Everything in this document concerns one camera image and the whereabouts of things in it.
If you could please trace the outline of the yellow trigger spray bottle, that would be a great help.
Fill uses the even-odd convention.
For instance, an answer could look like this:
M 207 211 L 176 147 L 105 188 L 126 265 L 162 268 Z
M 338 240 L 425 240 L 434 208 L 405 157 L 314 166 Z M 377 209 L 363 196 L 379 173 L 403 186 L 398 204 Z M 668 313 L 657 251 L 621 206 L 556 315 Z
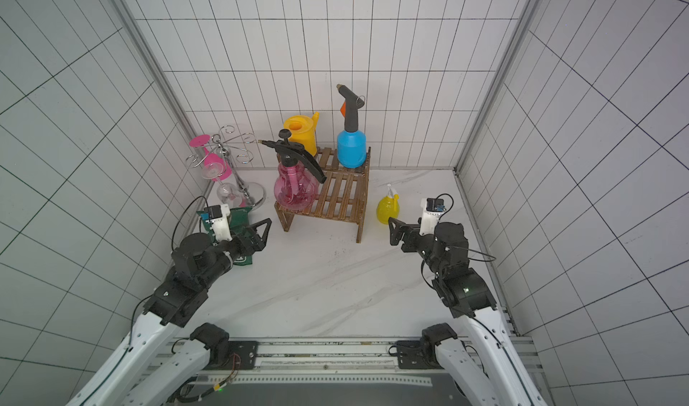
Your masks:
M 380 200 L 376 210 L 376 216 L 381 224 L 387 225 L 390 218 L 397 218 L 400 212 L 399 195 L 397 191 L 388 184 L 387 194 Z

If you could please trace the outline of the pink pump spray bottle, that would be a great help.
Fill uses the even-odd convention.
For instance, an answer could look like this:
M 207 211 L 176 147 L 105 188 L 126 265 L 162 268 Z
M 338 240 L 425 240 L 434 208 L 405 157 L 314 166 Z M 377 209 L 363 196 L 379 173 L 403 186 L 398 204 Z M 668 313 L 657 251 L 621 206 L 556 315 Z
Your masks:
M 283 208 L 300 212 L 310 206 L 327 176 L 315 158 L 299 142 L 291 142 L 288 129 L 279 132 L 278 141 L 259 140 L 279 157 L 278 179 L 274 185 L 276 201 Z

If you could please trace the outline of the blue pump spray bottle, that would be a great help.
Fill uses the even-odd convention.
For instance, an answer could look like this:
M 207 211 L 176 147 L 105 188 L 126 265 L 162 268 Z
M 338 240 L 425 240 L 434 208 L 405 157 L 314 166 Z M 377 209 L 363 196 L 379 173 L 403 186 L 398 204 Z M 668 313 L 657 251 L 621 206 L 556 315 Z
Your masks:
M 344 130 L 337 135 L 337 158 L 348 169 L 364 165 L 367 157 L 366 136 L 359 129 L 358 111 L 365 106 L 365 98 L 357 96 L 344 84 L 337 85 L 338 93 L 344 98 L 340 113 L 344 117 Z

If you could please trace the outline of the yellow plastic watering can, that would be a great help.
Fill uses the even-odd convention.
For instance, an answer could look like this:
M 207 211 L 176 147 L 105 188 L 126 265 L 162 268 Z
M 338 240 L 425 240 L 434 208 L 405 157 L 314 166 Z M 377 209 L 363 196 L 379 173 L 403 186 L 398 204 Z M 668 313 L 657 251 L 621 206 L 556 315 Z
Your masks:
M 299 142 L 312 156 L 318 154 L 316 141 L 316 128 L 319 122 L 319 112 L 315 112 L 311 117 L 306 115 L 295 115 L 283 123 L 283 128 L 289 130 L 292 135 L 291 142 Z

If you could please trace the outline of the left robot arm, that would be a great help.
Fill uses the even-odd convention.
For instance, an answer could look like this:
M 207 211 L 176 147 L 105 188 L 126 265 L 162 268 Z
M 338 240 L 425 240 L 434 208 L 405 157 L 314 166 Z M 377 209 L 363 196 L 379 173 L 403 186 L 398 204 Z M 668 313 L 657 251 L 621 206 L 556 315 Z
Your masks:
M 208 299 L 211 286 L 231 271 L 236 259 L 265 249 L 271 219 L 249 224 L 229 239 L 213 241 L 194 233 L 172 252 L 174 265 L 154 293 L 135 312 L 130 332 L 92 379 L 70 400 L 72 405 L 163 405 L 187 402 L 185 386 L 204 369 L 236 376 L 255 365 L 257 343 L 231 341 L 226 330 L 204 323 L 181 348 L 147 376 L 159 349 L 181 331 Z

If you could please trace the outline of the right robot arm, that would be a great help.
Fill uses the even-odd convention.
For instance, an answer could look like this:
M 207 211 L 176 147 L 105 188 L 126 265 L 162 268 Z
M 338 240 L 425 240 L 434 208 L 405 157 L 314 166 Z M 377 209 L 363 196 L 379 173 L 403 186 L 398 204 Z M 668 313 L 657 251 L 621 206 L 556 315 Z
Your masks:
M 545 405 L 515 350 L 506 319 L 484 279 L 469 266 L 468 240 L 459 223 L 441 222 L 423 234 L 420 224 L 389 219 L 390 244 L 418 254 L 434 274 L 432 289 L 452 320 L 422 332 L 422 355 L 450 374 L 473 405 Z

